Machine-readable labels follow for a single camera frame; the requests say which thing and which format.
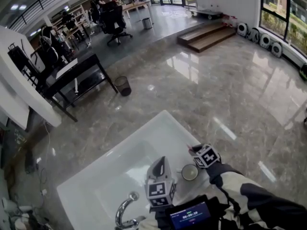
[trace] reflective floor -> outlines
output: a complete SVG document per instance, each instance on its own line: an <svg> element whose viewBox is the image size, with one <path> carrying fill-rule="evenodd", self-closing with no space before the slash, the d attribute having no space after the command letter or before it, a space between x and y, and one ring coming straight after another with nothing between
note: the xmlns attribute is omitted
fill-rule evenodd
<svg viewBox="0 0 307 230"><path fill-rule="evenodd" d="M113 41L107 46L107 42L112 35L104 34L98 26L94 28L95 33L91 35L92 46L87 48L85 44L80 43L80 51L77 50L75 57L79 61L89 57L91 54L96 54L104 68L122 59L132 52L155 42L163 37L181 32L187 28L197 26L201 23L212 23L203 16L191 16L185 8L178 6L152 6L152 21L153 27L145 30L142 21L150 17L148 8L140 8L140 16L136 11L130 11L130 19L124 12L124 20L126 22L126 32L133 35L133 38L122 37L121 45L117 45L117 41Z"/></svg>
<svg viewBox="0 0 307 230"><path fill-rule="evenodd" d="M108 69L128 77L129 97L109 85L92 91L34 149L46 168L44 211L55 229L72 229L56 188L162 110L199 141L278 196L307 207L307 86L284 59L240 36L194 53L156 43ZM20 204L40 206L37 174L16 169Z"/></svg>

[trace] ceramic cup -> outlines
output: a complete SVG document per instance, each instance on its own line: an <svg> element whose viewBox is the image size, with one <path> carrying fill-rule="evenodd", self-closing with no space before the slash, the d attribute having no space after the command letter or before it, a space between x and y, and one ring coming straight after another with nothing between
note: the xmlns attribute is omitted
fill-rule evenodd
<svg viewBox="0 0 307 230"><path fill-rule="evenodd" d="M187 164L182 168L182 170L177 170L178 173L181 173L183 179L186 181L193 181L198 176L198 169L194 164Z"/></svg>

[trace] black office chair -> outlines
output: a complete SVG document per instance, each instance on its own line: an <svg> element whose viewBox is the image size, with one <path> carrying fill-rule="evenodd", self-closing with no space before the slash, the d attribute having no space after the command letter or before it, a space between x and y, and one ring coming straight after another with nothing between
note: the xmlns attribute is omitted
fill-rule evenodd
<svg viewBox="0 0 307 230"><path fill-rule="evenodd" d="M304 119L304 124L307 124L307 118Z"/></svg>
<svg viewBox="0 0 307 230"><path fill-rule="evenodd" d="M107 42L108 45L115 39L118 40L118 45L120 45L120 37L132 37L131 34L124 32L126 23L124 21L122 11L122 6L118 6L115 1L108 2L102 6L102 13L100 14L100 18L104 22L103 31L105 34L112 34L111 40Z"/></svg>

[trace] chrome faucet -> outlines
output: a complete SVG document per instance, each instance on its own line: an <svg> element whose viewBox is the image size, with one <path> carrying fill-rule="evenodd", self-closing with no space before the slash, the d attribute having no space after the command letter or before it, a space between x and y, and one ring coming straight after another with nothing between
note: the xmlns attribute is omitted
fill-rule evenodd
<svg viewBox="0 0 307 230"><path fill-rule="evenodd" d="M139 216L137 218L128 220L126 222L122 222L121 218L125 212L125 209L131 204L133 201L137 201L139 199L139 194L136 192L131 192L126 199L118 208L116 215L115 215L115 223L116 227L115 230L127 229L127 228L134 228L139 225L139 223L145 219L144 216Z"/></svg>

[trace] staircase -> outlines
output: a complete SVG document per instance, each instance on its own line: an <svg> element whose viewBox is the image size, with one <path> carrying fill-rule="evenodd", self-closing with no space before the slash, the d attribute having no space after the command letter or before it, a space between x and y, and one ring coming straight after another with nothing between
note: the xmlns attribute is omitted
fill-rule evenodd
<svg viewBox="0 0 307 230"><path fill-rule="evenodd" d="M179 44L200 53L235 34L233 28L226 27L219 22L178 36L177 41Z"/></svg>

